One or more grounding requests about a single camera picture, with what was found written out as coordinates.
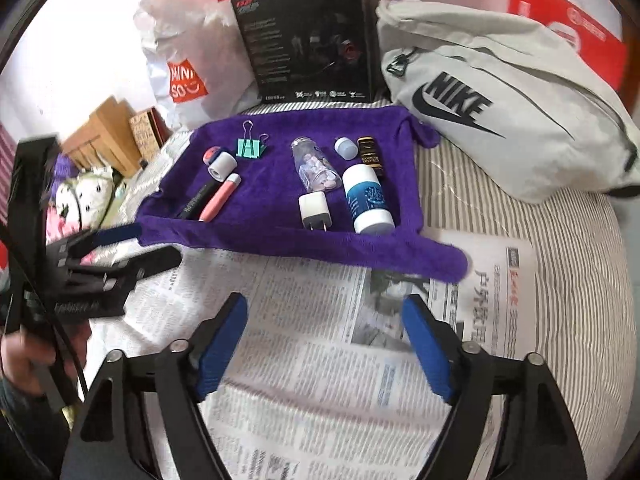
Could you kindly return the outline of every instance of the white plastic bag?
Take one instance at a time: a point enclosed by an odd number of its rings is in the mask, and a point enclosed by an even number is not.
[[[259,104],[228,3],[142,0],[134,22],[158,111],[172,131],[193,130]]]

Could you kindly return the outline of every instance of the plush toy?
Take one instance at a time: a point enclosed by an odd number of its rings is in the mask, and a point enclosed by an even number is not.
[[[93,168],[65,180],[56,192],[56,212],[80,229],[97,229],[113,196],[113,170]]]

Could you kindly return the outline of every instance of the green binder clip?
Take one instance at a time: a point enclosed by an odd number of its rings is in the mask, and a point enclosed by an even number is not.
[[[251,130],[254,129],[254,123],[252,121],[245,121],[242,123],[244,128],[244,136],[242,139],[238,139],[238,152],[236,156],[242,158],[260,158],[267,149],[266,142],[269,139],[268,134],[262,134],[258,137],[258,140],[253,140],[251,137]]]

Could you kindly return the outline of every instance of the white pill bottle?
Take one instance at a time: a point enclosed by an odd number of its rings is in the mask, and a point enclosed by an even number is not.
[[[357,234],[386,235],[396,228],[372,168],[365,164],[351,166],[344,172],[342,184]]]

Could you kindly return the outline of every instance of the glass jar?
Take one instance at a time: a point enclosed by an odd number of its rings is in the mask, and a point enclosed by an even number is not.
[[[298,176],[306,192],[331,191],[342,186],[342,179],[309,137],[299,137],[291,143]]]

